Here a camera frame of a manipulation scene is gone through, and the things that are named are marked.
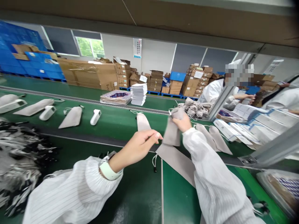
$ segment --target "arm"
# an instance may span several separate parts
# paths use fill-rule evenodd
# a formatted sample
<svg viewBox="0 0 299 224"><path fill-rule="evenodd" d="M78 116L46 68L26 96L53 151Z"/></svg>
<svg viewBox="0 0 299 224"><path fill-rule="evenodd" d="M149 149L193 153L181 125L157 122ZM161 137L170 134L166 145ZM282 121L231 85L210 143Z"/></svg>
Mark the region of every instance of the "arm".
<svg viewBox="0 0 299 224"><path fill-rule="evenodd" d="M195 165L195 185L207 224L264 224L253 213L242 182L231 173L189 118L173 119L183 132L183 144Z"/></svg>

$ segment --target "white handheld device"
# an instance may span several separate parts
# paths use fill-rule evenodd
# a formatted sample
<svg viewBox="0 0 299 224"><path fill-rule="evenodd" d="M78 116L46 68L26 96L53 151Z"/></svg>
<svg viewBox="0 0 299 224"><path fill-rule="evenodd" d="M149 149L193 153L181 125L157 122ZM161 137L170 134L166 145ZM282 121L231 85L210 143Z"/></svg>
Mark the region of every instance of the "white handheld device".
<svg viewBox="0 0 299 224"><path fill-rule="evenodd" d="M45 106L44 112L40 115L40 120L48 120L56 111L54 106Z"/></svg>
<svg viewBox="0 0 299 224"><path fill-rule="evenodd" d="M93 117L90 120L91 125L96 125L97 121L99 120L102 112L101 110L94 109L93 110Z"/></svg>
<svg viewBox="0 0 299 224"><path fill-rule="evenodd" d="M21 99L17 99L11 103L5 104L3 106L0 107L0 114L9 112L11 110L17 109L21 106L26 105L27 102L25 100L21 100Z"/></svg>

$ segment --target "white paper stack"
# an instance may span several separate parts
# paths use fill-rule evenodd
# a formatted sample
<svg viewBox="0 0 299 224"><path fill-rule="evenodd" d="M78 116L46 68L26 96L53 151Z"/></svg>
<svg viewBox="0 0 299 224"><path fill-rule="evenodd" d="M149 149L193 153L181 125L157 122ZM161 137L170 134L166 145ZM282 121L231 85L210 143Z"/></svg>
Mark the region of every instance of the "white paper stack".
<svg viewBox="0 0 299 224"><path fill-rule="evenodd" d="M131 93L132 93L131 104L142 106L146 99L146 93L147 93L146 83L132 85Z"/></svg>

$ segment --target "pile of pouches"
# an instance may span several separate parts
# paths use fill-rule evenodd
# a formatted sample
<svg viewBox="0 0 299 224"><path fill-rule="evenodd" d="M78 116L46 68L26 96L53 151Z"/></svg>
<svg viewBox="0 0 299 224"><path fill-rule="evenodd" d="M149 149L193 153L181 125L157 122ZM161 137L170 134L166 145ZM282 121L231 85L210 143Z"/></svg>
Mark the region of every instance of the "pile of pouches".
<svg viewBox="0 0 299 224"><path fill-rule="evenodd" d="M206 107L211 107L211 104L208 103L204 105L187 97L185 103L179 103L178 107L183 108L191 118L201 119L208 116L208 110Z"/></svg>
<svg viewBox="0 0 299 224"><path fill-rule="evenodd" d="M58 150L35 130L0 119L0 208L6 206L7 216L24 212Z"/></svg>

